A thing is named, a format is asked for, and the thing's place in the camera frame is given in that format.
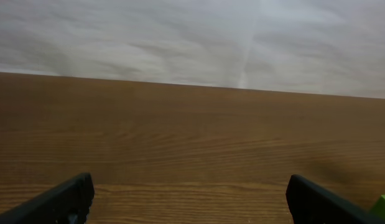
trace brown tabletop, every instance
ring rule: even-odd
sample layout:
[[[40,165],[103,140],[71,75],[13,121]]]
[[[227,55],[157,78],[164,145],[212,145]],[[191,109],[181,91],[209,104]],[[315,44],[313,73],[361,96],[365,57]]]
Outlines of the brown tabletop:
[[[0,213],[80,172],[88,223],[292,223],[302,174],[385,194],[385,100],[0,73]]]

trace wrinkled white background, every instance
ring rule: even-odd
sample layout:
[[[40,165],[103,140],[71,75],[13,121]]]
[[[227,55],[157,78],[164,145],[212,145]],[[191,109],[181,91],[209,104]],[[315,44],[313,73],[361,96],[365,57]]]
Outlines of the wrinkled white background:
[[[385,0],[0,0],[0,72],[385,98]]]

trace white paper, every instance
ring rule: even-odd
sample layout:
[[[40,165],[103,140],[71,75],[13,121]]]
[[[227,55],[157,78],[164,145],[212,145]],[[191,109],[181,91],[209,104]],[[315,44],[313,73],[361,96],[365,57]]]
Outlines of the white paper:
[[[385,98],[385,0],[0,0],[0,72]]]

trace green object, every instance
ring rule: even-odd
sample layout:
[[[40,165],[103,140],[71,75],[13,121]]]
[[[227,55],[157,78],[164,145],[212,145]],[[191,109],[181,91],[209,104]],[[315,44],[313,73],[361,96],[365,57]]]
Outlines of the green object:
[[[385,195],[380,196],[369,212],[385,220]]]

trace white backdrop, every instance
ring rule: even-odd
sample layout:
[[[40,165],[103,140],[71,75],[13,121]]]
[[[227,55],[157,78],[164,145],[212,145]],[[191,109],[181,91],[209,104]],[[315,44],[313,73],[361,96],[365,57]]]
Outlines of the white backdrop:
[[[0,72],[385,98],[385,0],[0,0]]]

